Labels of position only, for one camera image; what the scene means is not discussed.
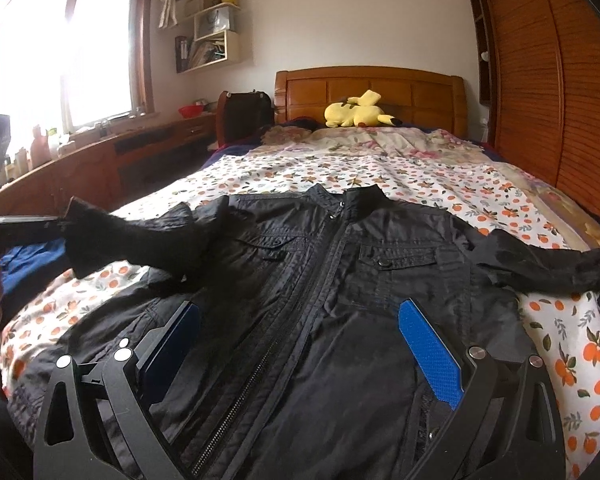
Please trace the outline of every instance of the orange print bed sheet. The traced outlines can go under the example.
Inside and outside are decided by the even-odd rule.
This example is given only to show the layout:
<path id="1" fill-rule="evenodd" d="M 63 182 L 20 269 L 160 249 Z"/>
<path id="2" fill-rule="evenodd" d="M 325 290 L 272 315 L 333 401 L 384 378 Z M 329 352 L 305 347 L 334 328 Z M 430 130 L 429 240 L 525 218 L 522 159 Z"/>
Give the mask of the orange print bed sheet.
<path id="1" fill-rule="evenodd" d="M 570 248 L 556 225 L 516 185 L 508 165 L 444 164 L 434 158 L 384 155 L 317 156 L 269 153 L 226 156 L 210 168 L 128 204 L 116 212 L 127 219 L 153 218 L 178 202 L 192 208 L 223 194 L 304 191 L 320 183 L 341 192 L 377 184 L 395 200 L 444 208 L 480 232 L 507 230 L 526 243 Z M 39 352 L 104 301 L 136 283 L 146 267 L 115 262 L 76 280 L 71 271 L 56 278 L 5 327 L 0 364 L 4 390 Z M 559 403 L 567 450 L 567 473 L 576 478 L 600 448 L 600 309 L 596 294 L 549 297 L 520 294 L 520 317 L 545 360 Z"/>

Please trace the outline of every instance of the bright window pane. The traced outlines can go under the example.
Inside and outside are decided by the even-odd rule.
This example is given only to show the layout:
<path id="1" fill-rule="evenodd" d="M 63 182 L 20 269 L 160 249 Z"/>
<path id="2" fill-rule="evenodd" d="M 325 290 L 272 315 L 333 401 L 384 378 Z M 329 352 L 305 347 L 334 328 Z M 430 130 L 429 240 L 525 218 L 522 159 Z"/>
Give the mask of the bright window pane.
<path id="1" fill-rule="evenodd" d="M 68 37 L 69 109 L 75 126 L 131 110 L 130 0 L 77 0 Z"/>
<path id="2" fill-rule="evenodd" d="M 10 154 L 31 146 L 36 124 L 62 130 L 65 6 L 66 0 L 15 0 L 7 7 L 0 28 L 0 114 L 11 116 Z"/>

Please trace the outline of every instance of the wooden wardrobe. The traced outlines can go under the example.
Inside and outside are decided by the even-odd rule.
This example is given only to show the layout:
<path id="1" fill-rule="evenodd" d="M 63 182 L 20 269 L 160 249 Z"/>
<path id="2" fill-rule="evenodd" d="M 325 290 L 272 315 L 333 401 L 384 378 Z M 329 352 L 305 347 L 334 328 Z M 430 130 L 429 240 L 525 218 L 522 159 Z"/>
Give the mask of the wooden wardrobe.
<path id="1" fill-rule="evenodd" d="M 600 216 L 600 18 L 587 0 L 480 0 L 490 141 Z"/>

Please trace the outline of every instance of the pikachu plush toy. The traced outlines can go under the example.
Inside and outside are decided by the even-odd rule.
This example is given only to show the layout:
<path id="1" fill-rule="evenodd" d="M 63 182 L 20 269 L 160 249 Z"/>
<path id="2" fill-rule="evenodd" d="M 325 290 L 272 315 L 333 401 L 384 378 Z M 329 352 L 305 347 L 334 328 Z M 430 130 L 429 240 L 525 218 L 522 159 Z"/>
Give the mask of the pikachu plush toy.
<path id="1" fill-rule="evenodd" d="M 380 97 L 380 94 L 367 90 L 362 97 L 350 97 L 346 102 L 327 106 L 324 111 L 327 127 L 378 126 L 378 124 L 400 126 L 402 124 L 400 119 L 386 115 L 380 107 L 376 106 Z"/>

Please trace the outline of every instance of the black bag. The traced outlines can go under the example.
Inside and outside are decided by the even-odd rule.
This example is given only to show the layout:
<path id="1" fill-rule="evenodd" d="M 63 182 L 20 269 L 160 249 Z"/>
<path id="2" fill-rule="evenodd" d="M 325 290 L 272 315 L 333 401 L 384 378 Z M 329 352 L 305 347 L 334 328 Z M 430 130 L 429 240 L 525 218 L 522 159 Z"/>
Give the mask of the black bag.
<path id="1" fill-rule="evenodd" d="M 263 126 L 273 124 L 271 98 L 264 92 L 233 94 L 224 91 L 218 99 L 216 137 L 224 146 L 254 136 Z"/>

